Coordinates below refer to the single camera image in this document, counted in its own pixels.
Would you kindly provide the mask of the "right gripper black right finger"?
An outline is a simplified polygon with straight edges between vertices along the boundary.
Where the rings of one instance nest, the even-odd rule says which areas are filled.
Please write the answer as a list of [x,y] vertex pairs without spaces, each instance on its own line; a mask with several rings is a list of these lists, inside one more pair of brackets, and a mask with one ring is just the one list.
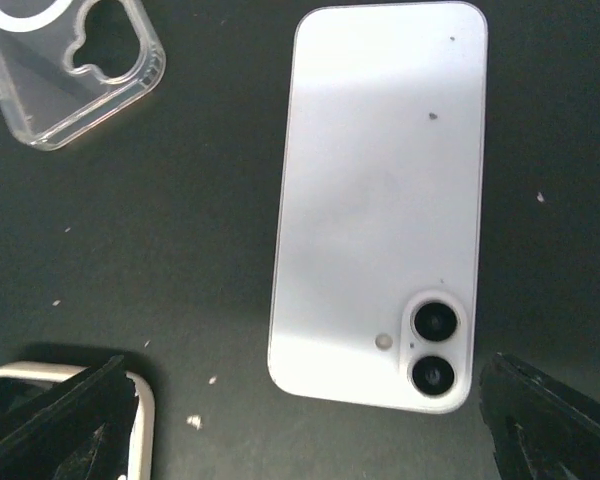
[[600,479],[600,403],[502,353],[479,393],[502,479]]

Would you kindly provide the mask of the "beige pink phone case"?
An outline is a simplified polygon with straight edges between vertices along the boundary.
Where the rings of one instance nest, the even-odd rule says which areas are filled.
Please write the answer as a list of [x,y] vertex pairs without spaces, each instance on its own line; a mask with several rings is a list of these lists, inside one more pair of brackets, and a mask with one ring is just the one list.
[[[82,366],[19,361],[0,366],[0,417],[61,382],[79,374]],[[121,465],[115,470],[117,479],[149,480],[155,423],[155,400],[149,384],[128,371],[133,382],[138,406],[128,445],[123,449]]]

